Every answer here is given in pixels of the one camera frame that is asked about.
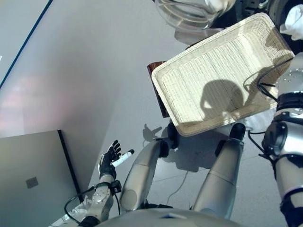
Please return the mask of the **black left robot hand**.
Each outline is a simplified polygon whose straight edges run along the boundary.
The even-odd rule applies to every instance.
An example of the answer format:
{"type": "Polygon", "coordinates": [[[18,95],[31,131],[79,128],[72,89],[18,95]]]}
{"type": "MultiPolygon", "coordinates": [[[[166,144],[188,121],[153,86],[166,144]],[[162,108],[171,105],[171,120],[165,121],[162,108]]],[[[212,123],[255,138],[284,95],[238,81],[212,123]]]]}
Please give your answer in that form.
{"type": "Polygon", "coordinates": [[[101,156],[101,160],[98,165],[99,177],[101,178],[104,175],[111,175],[116,179],[116,167],[124,163],[133,154],[133,149],[122,154],[121,145],[118,140],[115,140],[109,146],[107,152],[101,156]]]}

